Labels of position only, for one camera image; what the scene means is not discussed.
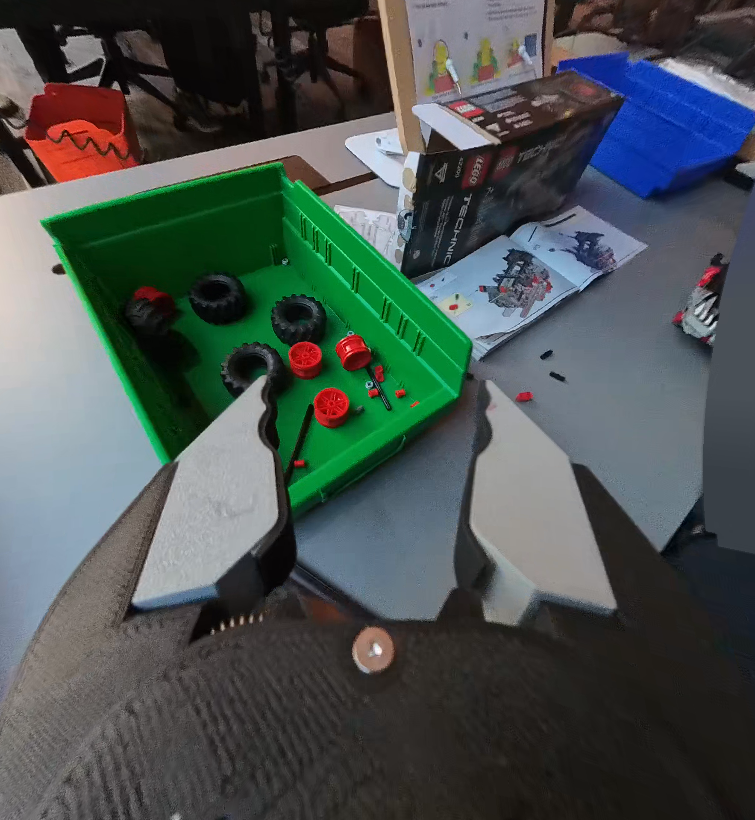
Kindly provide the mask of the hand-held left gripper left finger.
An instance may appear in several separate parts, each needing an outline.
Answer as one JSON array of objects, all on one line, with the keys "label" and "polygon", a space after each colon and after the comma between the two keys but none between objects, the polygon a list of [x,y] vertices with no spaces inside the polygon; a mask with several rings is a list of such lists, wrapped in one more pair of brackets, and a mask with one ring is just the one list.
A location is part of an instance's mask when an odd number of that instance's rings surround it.
[{"label": "hand-held left gripper left finger", "polygon": [[296,562],[277,406],[260,376],[171,464],[136,609],[257,609]]}]

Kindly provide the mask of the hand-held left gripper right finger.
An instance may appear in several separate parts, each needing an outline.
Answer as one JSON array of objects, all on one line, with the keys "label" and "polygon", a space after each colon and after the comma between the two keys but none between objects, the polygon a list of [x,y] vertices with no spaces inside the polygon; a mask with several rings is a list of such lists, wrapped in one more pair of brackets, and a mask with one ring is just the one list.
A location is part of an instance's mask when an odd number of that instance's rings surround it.
[{"label": "hand-held left gripper right finger", "polygon": [[569,457],[491,381],[454,546],[457,587],[486,622],[519,627],[544,604],[610,616],[617,602]]}]

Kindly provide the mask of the long black lego axle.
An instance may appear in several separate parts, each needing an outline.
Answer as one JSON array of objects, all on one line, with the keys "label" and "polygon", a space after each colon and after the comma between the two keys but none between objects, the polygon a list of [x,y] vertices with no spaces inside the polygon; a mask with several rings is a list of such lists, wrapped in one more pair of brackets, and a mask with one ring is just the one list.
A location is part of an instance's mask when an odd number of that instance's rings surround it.
[{"label": "long black lego axle", "polygon": [[294,470],[296,468],[296,463],[301,459],[301,453],[303,450],[304,443],[308,436],[308,430],[311,425],[311,422],[314,418],[314,405],[310,403],[307,405],[305,413],[303,415],[303,420],[301,422],[300,431],[297,437],[297,440],[294,444],[292,452],[290,454],[289,462],[285,468],[285,484],[286,487],[289,487],[292,476],[294,474]]}]

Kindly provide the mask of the grey dinosaur lego model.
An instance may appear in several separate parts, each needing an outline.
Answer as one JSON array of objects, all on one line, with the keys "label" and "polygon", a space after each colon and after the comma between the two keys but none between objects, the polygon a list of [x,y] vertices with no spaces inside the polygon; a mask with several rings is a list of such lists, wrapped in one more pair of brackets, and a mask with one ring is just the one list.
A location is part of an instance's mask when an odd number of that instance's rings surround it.
[{"label": "grey dinosaur lego model", "polygon": [[673,317],[673,324],[684,334],[708,348],[714,346],[728,269],[729,261],[721,252],[712,256],[683,307]]}]

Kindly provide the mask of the green plastic bin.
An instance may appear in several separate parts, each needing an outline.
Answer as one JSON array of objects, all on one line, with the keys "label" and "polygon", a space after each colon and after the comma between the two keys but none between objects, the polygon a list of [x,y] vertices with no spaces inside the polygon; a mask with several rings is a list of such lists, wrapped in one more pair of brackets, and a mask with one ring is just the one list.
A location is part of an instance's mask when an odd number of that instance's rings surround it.
[{"label": "green plastic bin", "polygon": [[[311,422],[301,453],[308,464],[289,485],[296,518],[398,454],[463,390],[471,354],[465,333],[280,163],[66,211],[42,227],[163,463],[233,402],[221,364],[245,343],[275,348],[290,374],[286,389],[274,392],[284,463],[316,394],[334,387],[348,395],[344,425]],[[282,266],[282,258],[291,264]],[[244,286],[248,307],[238,322],[211,325],[191,308],[190,288],[211,272]],[[144,285],[176,301],[176,319],[160,339],[138,337],[123,316]],[[292,375],[290,346],[270,322],[273,306],[292,294],[317,299],[327,314],[321,374],[310,381]],[[379,396],[369,398],[365,369],[342,368],[335,345],[348,330],[372,350],[371,366],[383,365],[390,412]],[[404,398],[395,397],[399,388]],[[420,405],[410,408],[415,400]]]}]

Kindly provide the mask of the lego instruction booklet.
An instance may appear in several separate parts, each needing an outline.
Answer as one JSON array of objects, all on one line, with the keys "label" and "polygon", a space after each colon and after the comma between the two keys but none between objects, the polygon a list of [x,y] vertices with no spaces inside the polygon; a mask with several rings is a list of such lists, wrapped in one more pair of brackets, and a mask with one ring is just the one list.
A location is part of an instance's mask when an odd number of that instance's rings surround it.
[{"label": "lego instruction booklet", "polygon": [[577,206],[528,222],[415,284],[465,333],[480,361],[646,248]]}]

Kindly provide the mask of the black lego set box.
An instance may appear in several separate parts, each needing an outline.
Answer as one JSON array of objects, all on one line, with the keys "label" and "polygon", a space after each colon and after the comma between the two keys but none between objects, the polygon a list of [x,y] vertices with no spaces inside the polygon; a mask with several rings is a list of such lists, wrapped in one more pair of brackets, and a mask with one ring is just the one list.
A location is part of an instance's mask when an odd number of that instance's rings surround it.
[{"label": "black lego set box", "polygon": [[576,70],[413,111],[430,127],[402,173],[400,270],[453,265],[567,202],[623,95]]}]

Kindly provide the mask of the sticker sheet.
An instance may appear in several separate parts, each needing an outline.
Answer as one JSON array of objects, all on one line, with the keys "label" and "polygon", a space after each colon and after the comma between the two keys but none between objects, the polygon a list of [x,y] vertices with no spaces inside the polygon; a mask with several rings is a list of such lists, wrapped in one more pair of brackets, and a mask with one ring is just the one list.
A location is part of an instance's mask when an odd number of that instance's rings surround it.
[{"label": "sticker sheet", "polygon": [[395,214],[340,204],[333,210],[384,259],[398,270],[402,267],[405,240]]}]

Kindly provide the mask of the grey stand base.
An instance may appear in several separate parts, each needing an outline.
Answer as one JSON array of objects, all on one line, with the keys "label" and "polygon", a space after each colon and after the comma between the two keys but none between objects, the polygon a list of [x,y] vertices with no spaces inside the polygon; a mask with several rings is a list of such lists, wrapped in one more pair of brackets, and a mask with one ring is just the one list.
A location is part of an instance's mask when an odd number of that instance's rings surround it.
[{"label": "grey stand base", "polygon": [[396,127],[350,136],[344,146],[384,183],[399,189],[406,153]]}]

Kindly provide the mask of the blue plastic bin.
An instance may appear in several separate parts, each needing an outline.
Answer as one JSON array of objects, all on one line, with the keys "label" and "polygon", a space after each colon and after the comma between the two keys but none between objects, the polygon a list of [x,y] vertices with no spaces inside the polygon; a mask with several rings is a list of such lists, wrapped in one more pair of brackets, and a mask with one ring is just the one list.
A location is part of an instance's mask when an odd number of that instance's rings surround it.
[{"label": "blue plastic bin", "polygon": [[590,166],[642,199],[725,168],[755,127],[755,110],[628,53],[558,64],[569,70],[623,97]]}]

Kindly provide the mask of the orange floor container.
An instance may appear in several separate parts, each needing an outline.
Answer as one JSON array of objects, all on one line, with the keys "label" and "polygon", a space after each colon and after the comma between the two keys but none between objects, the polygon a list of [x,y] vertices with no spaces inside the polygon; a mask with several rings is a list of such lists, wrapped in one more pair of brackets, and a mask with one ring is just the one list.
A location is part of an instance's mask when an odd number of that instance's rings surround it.
[{"label": "orange floor container", "polygon": [[144,161],[126,97],[109,88],[46,84],[32,98],[24,141],[58,183]]}]

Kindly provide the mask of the pale crumpled sheet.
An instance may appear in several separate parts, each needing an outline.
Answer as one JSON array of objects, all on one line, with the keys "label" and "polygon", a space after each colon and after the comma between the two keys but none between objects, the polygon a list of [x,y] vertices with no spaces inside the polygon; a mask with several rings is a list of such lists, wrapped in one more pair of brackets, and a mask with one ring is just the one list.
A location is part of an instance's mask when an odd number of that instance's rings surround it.
[{"label": "pale crumpled sheet", "polygon": [[693,85],[755,111],[755,87],[746,80],[734,79],[713,64],[666,57],[657,65]]}]

